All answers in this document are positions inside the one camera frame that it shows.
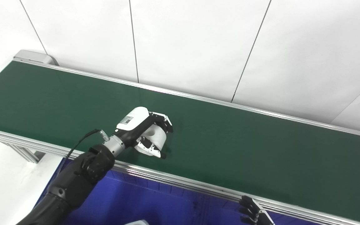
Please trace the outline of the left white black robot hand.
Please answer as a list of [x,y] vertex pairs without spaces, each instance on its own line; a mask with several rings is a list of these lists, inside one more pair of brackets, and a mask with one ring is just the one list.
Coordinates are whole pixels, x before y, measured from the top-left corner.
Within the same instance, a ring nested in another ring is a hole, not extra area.
[[146,107],[136,107],[117,125],[115,135],[125,147],[133,147],[139,153],[165,159],[162,151],[166,135],[174,131],[169,117],[150,112]]

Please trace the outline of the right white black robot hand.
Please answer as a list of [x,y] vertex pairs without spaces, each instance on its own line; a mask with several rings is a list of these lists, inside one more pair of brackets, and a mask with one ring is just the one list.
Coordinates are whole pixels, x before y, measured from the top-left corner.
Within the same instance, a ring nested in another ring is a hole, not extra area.
[[267,211],[253,198],[243,195],[239,200],[240,220],[249,225],[274,225],[274,221]]

